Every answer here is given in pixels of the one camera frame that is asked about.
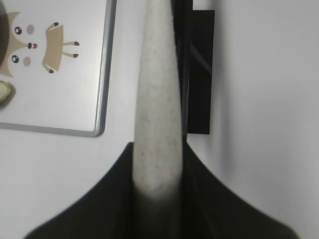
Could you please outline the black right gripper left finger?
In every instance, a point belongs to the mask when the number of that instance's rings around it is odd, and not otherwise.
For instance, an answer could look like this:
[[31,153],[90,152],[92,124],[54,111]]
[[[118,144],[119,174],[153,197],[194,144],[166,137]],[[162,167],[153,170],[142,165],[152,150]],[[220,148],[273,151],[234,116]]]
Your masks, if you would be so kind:
[[83,197],[26,235],[27,239],[134,239],[133,146]]

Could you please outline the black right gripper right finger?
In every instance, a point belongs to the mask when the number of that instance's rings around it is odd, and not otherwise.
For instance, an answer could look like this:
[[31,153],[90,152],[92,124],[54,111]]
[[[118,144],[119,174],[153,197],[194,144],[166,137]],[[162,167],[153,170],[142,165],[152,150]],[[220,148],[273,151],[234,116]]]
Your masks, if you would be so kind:
[[223,185],[183,143],[183,239],[297,239],[288,226],[261,213]]

